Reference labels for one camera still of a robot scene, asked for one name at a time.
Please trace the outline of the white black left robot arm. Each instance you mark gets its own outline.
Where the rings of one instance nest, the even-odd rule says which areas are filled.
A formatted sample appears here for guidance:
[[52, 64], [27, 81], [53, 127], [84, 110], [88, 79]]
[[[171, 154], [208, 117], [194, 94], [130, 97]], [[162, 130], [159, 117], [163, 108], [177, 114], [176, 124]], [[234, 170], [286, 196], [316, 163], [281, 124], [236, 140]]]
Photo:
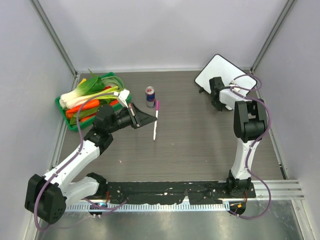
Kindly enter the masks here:
[[102, 199], [107, 193], [107, 180], [96, 173], [82, 180], [73, 179], [112, 143], [112, 134], [126, 127], [138, 129], [157, 121], [157, 117], [138, 109], [134, 103], [115, 112], [110, 105], [98, 108], [93, 126], [81, 136], [79, 146], [58, 166], [44, 175], [33, 175], [27, 185], [24, 207], [33, 213], [37, 224], [41, 219], [55, 224], [67, 207], [86, 198]]

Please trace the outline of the white whiteboard black frame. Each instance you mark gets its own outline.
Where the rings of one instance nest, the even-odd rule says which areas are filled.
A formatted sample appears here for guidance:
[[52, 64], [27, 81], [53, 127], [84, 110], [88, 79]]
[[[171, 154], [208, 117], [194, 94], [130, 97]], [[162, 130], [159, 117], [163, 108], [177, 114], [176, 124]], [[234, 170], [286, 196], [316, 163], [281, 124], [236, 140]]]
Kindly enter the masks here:
[[[223, 104], [226, 104], [224, 109], [229, 111], [235, 107], [235, 102], [242, 101], [247, 94], [253, 90], [257, 81], [248, 73], [245, 73], [235, 64], [221, 56], [215, 54], [212, 59], [206, 64], [201, 72], [196, 76], [194, 82], [200, 87], [201, 90], [211, 93], [209, 80], [213, 77], [221, 77], [226, 87], [220, 91], [219, 98]], [[241, 91], [239, 93], [231, 91], [229, 83], [235, 80], [240, 85]]]

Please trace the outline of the pink capped white marker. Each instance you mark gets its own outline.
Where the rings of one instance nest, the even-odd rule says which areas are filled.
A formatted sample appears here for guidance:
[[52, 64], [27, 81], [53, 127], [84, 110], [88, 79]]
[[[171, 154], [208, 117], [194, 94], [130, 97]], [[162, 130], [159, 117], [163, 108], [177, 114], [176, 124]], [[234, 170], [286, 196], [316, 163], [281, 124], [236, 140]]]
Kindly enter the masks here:
[[157, 118], [156, 121], [154, 122], [154, 127], [153, 127], [153, 141], [156, 140], [156, 134], [157, 134], [157, 123], [158, 123], [158, 116], [159, 116], [159, 106], [160, 102], [158, 100], [155, 101], [155, 117]]

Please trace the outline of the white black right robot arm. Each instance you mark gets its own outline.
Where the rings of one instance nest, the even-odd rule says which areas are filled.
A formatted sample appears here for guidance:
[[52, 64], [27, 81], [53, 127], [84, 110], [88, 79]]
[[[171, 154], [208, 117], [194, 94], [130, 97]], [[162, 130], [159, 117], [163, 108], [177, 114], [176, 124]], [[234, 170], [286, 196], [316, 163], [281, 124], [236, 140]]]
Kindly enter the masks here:
[[248, 92], [259, 88], [243, 87], [232, 80], [225, 85], [220, 76], [209, 80], [211, 104], [218, 111], [226, 107], [233, 110], [233, 132], [237, 138], [235, 160], [228, 178], [226, 193], [240, 198], [251, 188], [251, 166], [257, 146], [270, 128], [268, 111], [262, 99], [248, 97]]

